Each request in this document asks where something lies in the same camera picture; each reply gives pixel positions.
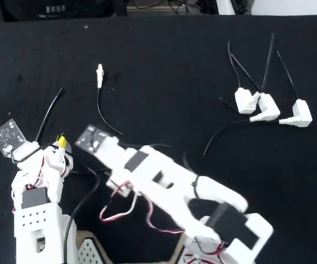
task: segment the white plastic clip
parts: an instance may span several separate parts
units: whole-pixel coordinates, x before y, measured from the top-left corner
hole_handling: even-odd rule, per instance
[[[97,88],[101,89],[102,88],[102,82],[103,82],[103,76],[105,72],[103,71],[102,64],[99,64],[99,67],[96,70],[97,73]]]
[[[256,121],[272,121],[275,120],[281,114],[274,99],[268,93],[261,93],[259,98],[260,114],[254,117],[250,117],[250,122]]]
[[[256,109],[260,93],[256,92],[254,95],[252,95],[248,89],[239,87],[234,93],[234,97],[236,99],[238,112],[240,114],[251,114]]]
[[[306,128],[313,121],[309,106],[305,100],[297,99],[292,109],[294,116],[280,119],[279,123],[281,125],[295,125],[299,128]]]

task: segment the white wall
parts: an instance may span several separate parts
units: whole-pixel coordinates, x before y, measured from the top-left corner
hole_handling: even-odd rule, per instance
[[[255,0],[253,15],[317,15],[317,0]]]

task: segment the black mat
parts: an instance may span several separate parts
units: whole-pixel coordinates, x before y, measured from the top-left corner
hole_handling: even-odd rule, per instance
[[[227,40],[260,83],[271,32],[276,33],[275,47],[283,54],[299,97],[307,100],[314,122],[305,129],[278,125],[234,129],[216,140],[202,159],[211,134],[241,120],[218,99],[222,96],[233,103],[237,87]],[[275,229],[258,263],[317,263],[317,17],[1,24],[0,125],[14,118],[25,136],[34,139],[50,101],[63,86],[65,94],[50,116],[43,143],[54,141],[58,133],[66,133],[74,142],[90,123],[106,128],[96,110],[98,63],[106,70],[102,108],[124,133],[121,140],[164,142],[190,150],[188,160],[198,173],[246,197],[249,212],[260,213]],[[266,91],[285,117],[295,97],[276,56],[270,73]],[[75,151],[78,158],[90,160]],[[163,151],[181,162],[182,151]],[[91,164],[100,166],[93,160]],[[16,171],[0,153],[0,263],[5,264],[15,262],[10,184]],[[67,178],[61,203],[65,213],[71,213],[93,182],[85,175]],[[98,214],[109,194],[102,186],[77,216],[78,228],[94,232],[116,263],[168,260],[178,238],[145,225],[142,199],[126,219],[100,223]],[[109,213],[125,210],[130,202],[115,199]],[[154,224],[174,227],[160,210],[154,212]]]

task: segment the white panel with holes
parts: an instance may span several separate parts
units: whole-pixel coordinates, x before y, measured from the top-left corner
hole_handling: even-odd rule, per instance
[[[104,264],[91,239],[85,239],[78,250],[78,264]]]
[[[63,239],[68,221],[69,216],[62,215],[56,203],[16,210],[16,263],[63,263]],[[76,226],[73,223],[68,238],[68,264],[76,264],[75,236]]]

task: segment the yellow connector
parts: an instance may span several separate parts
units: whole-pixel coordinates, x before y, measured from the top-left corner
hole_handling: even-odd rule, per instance
[[[59,139],[58,139],[58,143],[59,143],[59,146],[60,147],[62,147],[62,148],[64,148],[65,149],[65,147],[66,147],[66,145],[67,145],[67,139],[65,139],[65,137],[64,136],[61,136]]]

